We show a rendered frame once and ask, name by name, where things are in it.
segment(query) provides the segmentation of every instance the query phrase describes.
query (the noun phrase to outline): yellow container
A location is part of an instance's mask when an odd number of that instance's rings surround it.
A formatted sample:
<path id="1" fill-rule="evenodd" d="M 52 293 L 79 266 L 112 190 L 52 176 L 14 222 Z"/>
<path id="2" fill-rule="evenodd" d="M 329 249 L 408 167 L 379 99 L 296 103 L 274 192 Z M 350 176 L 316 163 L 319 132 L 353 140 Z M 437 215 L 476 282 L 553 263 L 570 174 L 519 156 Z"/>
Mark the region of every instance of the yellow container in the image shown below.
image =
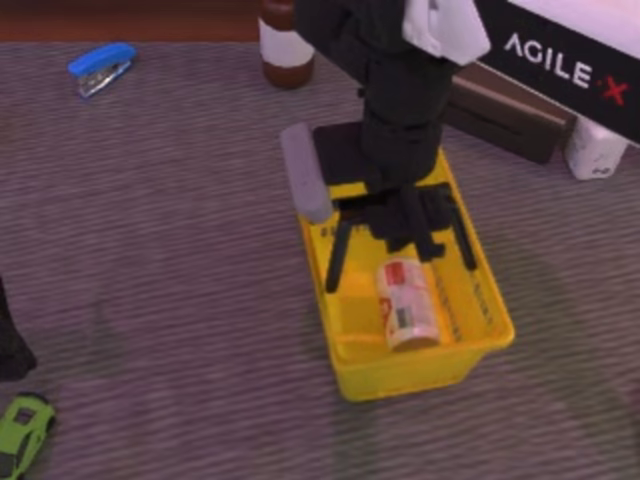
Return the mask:
<path id="1" fill-rule="evenodd" d="M 434 172 L 418 185 L 441 182 L 451 185 L 478 268 L 474 272 L 465 268 L 452 229 L 434 235 L 447 249 L 444 258 L 431 262 L 432 268 L 425 267 L 427 280 L 438 293 L 436 309 L 443 335 L 437 347 L 404 353 L 387 347 L 375 284 L 377 269 L 389 258 L 384 242 L 373 239 L 366 227 L 354 228 L 340 288 L 328 295 L 324 281 L 338 214 L 322 225 L 300 218 L 331 363 L 340 391 L 349 401 L 455 384 L 485 354 L 513 341 L 513 324 L 442 153 Z M 363 193 L 361 184 L 331 188 L 333 199 Z M 417 258 L 413 246 L 398 256 Z"/>

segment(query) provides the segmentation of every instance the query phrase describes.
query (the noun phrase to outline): yellow box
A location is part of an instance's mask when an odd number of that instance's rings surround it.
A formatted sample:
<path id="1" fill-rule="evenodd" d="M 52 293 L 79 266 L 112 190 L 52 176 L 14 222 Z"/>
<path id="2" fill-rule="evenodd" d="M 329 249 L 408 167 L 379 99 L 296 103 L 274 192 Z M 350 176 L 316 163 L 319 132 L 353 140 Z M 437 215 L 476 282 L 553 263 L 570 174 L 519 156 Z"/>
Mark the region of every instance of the yellow box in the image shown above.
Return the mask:
<path id="1" fill-rule="evenodd" d="M 434 235 L 434 240 L 446 245 L 445 257 L 425 266 L 427 280 L 439 297 L 436 308 L 443 335 L 437 347 L 405 353 L 393 353 L 387 347 L 375 285 L 378 268 L 389 258 L 384 242 L 373 239 L 366 227 L 355 227 L 340 288 L 325 294 L 338 214 L 322 225 L 300 218 L 331 363 L 340 391 L 349 401 L 455 384 L 485 354 L 513 341 L 513 324 L 442 153 L 434 172 L 418 185 L 441 182 L 451 185 L 478 268 L 474 272 L 465 268 L 452 229 Z M 331 188 L 333 199 L 363 193 L 361 184 Z M 417 258 L 413 246 L 397 256 Z"/>

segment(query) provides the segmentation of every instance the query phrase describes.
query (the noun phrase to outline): bottle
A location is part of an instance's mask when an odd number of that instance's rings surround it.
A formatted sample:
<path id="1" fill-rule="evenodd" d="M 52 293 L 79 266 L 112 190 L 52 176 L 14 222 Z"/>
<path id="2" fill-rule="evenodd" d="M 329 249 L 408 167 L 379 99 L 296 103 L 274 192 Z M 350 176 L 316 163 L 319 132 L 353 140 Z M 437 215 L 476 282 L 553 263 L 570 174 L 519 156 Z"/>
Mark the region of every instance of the bottle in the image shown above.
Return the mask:
<path id="1" fill-rule="evenodd" d="M 629 142 L 603 126 L 578 117 L 564 156 L 578 180 L 607 178 L 614 174 Z"/>
<path id="2" fill-rule="evenodd" d="M 436 294 L 430 291 L 419 261 L 394 258 L 386 262 L 378 270 L 377 287 L 385 336 L 393 352 L 440 344 Z"/>
<path id="3" fill-rule="evenodd" d="M 294 0 L 260 0 L 262 70 L 274 86 L 295 89 L 313 75 L 314 49 L 294 27 Z"/>

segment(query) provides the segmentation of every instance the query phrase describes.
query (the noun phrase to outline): blue object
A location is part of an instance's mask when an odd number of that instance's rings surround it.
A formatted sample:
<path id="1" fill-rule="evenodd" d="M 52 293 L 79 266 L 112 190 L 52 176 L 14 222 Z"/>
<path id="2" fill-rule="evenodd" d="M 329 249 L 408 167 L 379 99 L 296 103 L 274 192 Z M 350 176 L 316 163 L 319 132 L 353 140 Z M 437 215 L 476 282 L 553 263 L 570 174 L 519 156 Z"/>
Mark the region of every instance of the blue object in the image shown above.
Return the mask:
<path id="1" fill-rule="evenodd" d="M 69 73 L 76 77 L 91 75 L 117 64 L 131 62 L 136 49 L 128 43 L 110 43 L 78 57 L 68 66 Z"/>

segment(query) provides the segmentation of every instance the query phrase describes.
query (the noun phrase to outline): brown bottle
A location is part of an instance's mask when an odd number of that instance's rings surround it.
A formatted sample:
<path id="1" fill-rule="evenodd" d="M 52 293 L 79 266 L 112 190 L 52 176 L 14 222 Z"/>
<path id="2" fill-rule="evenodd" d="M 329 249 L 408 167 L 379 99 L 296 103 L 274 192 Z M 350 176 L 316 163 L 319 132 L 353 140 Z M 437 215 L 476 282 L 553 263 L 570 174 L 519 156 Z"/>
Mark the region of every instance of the brown bottle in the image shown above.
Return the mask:
<path id="1" fill-rule="evenodd" d="M 279 88 L 306 85 L 314 50 L 294 28 L 294 0 L 260 0 L 260 53 L 267 80 Z"/>

